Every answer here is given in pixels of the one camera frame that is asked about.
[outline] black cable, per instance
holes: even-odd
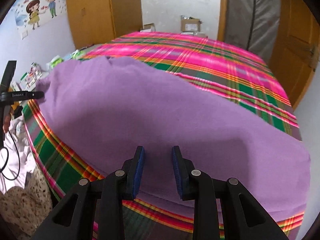
[[[6,149],[6,150],[7,150],[7,159],[5,160],[4,166],[0,169],[0,173],[2,173],[2,171],[4,170],[4,168],[7,166],[8,160],[9,160],[9,151],[8,151],[7,147],[2,147],[2,148],[0,149],[0,151],[1,151],[2,149]]]
[[[251,19],[251,26],[250,26],[250,33],[249,33],[249,39],[246,50],[249,50],[251,38],[252,38],[252,32],[253,32],[253,25],[256,17],[256,2],[257,0],[253,0],[253,8],[252,8],[252,19]]]
[[[18,160],[19,160],[19,168],[18,168],[18,173],[17,173],[17,175],[16,175],[13,179],[9,179],[9,178],[7,178],[7,177],[3,174],[3,170],[4,170],[4,168],[7,166],[7,163],[8,163],[8,160],[9,160],[9,151],[8,151],[7,147],[3,147],[3,149],[6,149],[6,151],[7,151],[7,159],[6,159],[6,161],[5,161],[4,166],[0,169],[0,173],[2,173],[2,175],[3,175],[7,180],[16,180],[17,177],[19,176],[19,173],[20,173],[20,166],[21,166],[20,156],[19,156],[18,148],[17,148],[17,146],[16,146],[16,143],[15,143],[15,141],[14,141],[14,139],[13,139],[10,131],[8,131],[8,133],[10,134],[10,137],[11,137],[13,143],[14,143],[14,146],[16,147],[16,151],[17,151],[17,155],[18,155]]]

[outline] plaid bedsheet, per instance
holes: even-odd
[[[289,100],[264,62],[257,56],[223,42],[169,33],[132,33],[89,52],[96,56],[131,56],[175,74],[199,89],[218,94],[260,116],[270,125],[300,138]],[[102,179],[48,127],[38,104],[30,100],[23,109],[35,159],[57,199],[81,178]],[[191,239],[193,220],[159,209],[139,199],[123,201],[126,239]],[[278,225],[294,239],[303,213]],[[97,236],[94,224],[93,237]],[[220,238],[224,238],[220,224]]]

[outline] white cloth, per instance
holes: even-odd
[[[0,191],[5,194],[10,188],[18,186],[24,188],[27,172],[32,173],[36,167],[35,159],[32,155],[31,148],[29,146],[29,141],[27,133],[24,126],[23,116],[20,116],[11,121],[9,131],[12,138],[17,146],[19,157],[20,157],[20,173],[16,180],[7,180],[3,174],[9,178],[13,179],[19,169],[19,159],[17,150],[14,146],[12,138],[9,133],[5,134],[4,147],[7,147],[9,151],[9,160],[7,166],[4,168],[3,174],[0,174]],[[2,149],[0,151],[0,167],[4,166],[5,160],[7,158],[7,151]]]

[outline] purple fabric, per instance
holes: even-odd
[[[146,162],[138,198],[188,217],[177,194],[171,148],[212,178],[238,178],[276,220],[306,207],[310,158],[303,144],[228,100],[129,57],[68,60],[37,83],[53,132],[107,175]]]

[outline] metal screw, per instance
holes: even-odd
[[[87,180],[87,179],[81,179],[81,180],[79,180],[79,184],[80,184],[81,186],[87,185],[87,183],[88,183],[88,180]]]
[[[199,170],[193,170],[193,171],[191,171],[191,174],[192,174],[193,176],[199,176],[199,175],[201,174],[201,171],[199,171]]]
[[[115,174],[116,174],[117,177],[121,177],[121,176],[123,176],[125,174],[125,172],[123,170],[119,170],[119,171],[116,171]]]
[[[237,185],[238,184],[238,180],[236,178],[231,178],[229,179],[229,183],[232,184],[232,185]]]

